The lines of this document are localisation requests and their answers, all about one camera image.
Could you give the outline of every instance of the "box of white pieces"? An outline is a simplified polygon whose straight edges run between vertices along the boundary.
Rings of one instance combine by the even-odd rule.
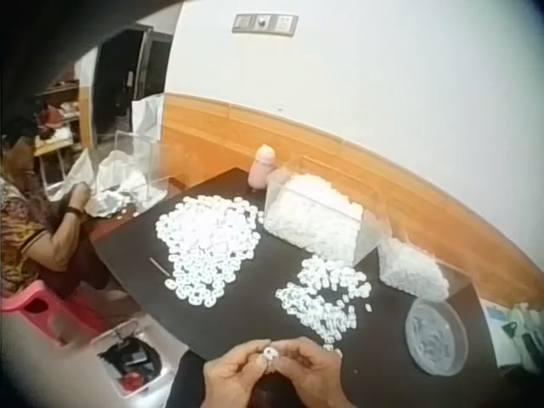
[[[378,255],[380,280],[417,298],[442,302],[470,283],[459,269],[396,238],[384,240]]]
[[[356,265],[388,236],[383,217],[312,174],[285,167],[269,175],[264,228],[325,259]]]
[[[346,331],[357,328],[357,312],[372,311],[371,283],[363,272],[316,255],[304,259],[302,267],[296,282],[287,283],[275,296],[288,315],[320,336],[326,349],[333,349]]]
[[[193,306],[211,308],[236,272],[252,259],[261,239],[259,210],[241,197],[184,197],[156,222],[157,238],[168,247],[173,278],[165,286]]]

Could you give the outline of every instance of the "plastic lid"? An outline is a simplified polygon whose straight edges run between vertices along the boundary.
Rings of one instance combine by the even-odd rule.
[[[408,349],[414,361],[434,376],[454,376],[467,361],[467,331],[446,302],[416,299],[405,323]]]

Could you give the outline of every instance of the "woman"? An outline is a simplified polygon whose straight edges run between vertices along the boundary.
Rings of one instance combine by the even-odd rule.
[[[80,232],[89,188],[77,185],[67,208],[55,213],[33,172],[37,134],[33,115],[17,116],[2,129],[2,296],[13,296],[36,279],[61,298],[82,281],[105,289],[110,274]]]

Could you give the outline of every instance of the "door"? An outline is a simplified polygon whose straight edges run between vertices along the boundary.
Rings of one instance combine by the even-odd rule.
[[[130,103],[136,95],[145,38],[152,28],[135,25],[99,48],[93,81],[93,121],[98,141],[116,130],[128,130]]]
[[[172,41],[172,35],[155,31],[146,32],[135,99],[164,92]]]

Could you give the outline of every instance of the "wooden wainscoting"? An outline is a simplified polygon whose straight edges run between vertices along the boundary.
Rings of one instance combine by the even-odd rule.
[[[544,304],[544,274],[510,240],[442,190],[356,144],[261,111],[177,94],[165,98],[161,141],[198,156],[198,179],[248,170],[255,150],[270,145],[278,162],[297,162],[355,192],[355,200],[357,191],[361,200],[377,196],[395,234],[466,271],[481,297]]]
[[[94,147],[93,132],[91,123],[91,88],[80,87],[79,88],[79,134],[83,147]]]

